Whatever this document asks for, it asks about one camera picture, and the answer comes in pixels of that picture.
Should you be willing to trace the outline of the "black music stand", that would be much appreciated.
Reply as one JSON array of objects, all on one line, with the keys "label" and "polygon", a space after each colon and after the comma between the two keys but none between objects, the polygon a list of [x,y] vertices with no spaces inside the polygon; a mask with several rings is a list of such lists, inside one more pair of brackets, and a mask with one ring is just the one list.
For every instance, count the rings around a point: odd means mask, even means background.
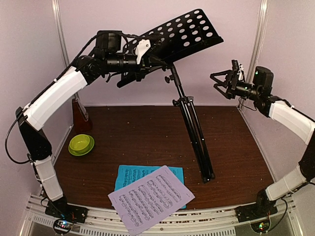
[{"label": "black music stand", "polygon": [[204,49],[223,42],[202,9],[194,9],[140,35],[150,38],[151,56],[163,62],[163,65],[152,66],[150,72],[162,69],[170,70],[167,83],[173,81],[179,99],[173,105],[180,108],[190,142],[199,165],[203,183],[215,178],[209,157],[206,141],[196,113],[192,96],[186,96],[174,63]]}]

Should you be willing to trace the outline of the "lilac sheet music page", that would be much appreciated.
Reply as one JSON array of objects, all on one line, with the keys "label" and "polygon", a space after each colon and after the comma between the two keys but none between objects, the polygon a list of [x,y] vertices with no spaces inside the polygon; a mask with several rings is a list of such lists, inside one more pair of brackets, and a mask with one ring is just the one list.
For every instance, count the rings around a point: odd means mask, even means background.
[{"label": "lilac sheet music page", "polygon": [[131,236],[153,227],[195,198],[165,165],[108,197]]}]

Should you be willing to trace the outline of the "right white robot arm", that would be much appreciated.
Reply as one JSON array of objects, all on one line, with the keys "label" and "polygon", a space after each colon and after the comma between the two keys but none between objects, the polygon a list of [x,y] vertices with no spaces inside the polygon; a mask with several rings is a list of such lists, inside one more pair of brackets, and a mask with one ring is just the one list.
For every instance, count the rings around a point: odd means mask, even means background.
[{"label": "right white robot arm", "polygon": [[266,67],[256,67],[252,83],[245,82],[243,67],[236,60],[233,61],[231,70],[212,73],[210,78],[215,81],[214,88],[225,98],[234,99],[239,96],[253,101],[254,107],[261,114],[288,128],[307,146],[293,171],[259,191],[254,204],[235,209],[239,216],[249,213],[264,217],[272,212],[278,199],[304,187],[314,179],[315,121],[294,108],[287,100],[271,94],[274,74]]}]

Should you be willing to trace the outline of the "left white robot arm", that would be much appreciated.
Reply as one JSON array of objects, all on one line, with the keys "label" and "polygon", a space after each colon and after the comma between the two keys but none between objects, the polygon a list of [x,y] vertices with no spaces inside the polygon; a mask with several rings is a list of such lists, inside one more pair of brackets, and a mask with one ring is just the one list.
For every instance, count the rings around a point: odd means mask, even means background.
[{"label": "left white robot arm", "polygon": [[64,71],[25,107],[16,110],[14,124],[28,149],[28,162],[46,192],[52,211],[67,218],[71,208],[52,164],[52,146],[42,128],[46,121],[74,94],[99,77],[120,75],[119,86],[141,81],[166,63],[152,51],[163,43],[160,33],[125,34],[100,30],[75,56]]}]

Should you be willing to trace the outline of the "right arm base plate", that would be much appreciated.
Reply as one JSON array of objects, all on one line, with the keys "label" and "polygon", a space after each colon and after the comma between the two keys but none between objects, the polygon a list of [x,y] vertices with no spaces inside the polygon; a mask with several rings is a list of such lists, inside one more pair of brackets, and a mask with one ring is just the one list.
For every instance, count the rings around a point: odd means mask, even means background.
[{"label": "right arm base plate", "polygon": [[271,206],[270,208],[259,208],[256,204],[238,206],[235,208],[235,213],[239,223],[264,218],[269,214],[272,215],[277,212],[278,210],[275,206]]}]

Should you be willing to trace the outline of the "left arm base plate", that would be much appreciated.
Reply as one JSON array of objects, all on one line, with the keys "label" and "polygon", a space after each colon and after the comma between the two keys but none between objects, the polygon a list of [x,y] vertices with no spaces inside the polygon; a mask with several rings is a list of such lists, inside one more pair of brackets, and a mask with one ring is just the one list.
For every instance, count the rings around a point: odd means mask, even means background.
[{"label": "left arm base plate", "polygon": [[85,223],[88,209],[81,206],[66,205],[64,208],[48,203],[45,214],[55,218],[64,219],[72,223]]}]

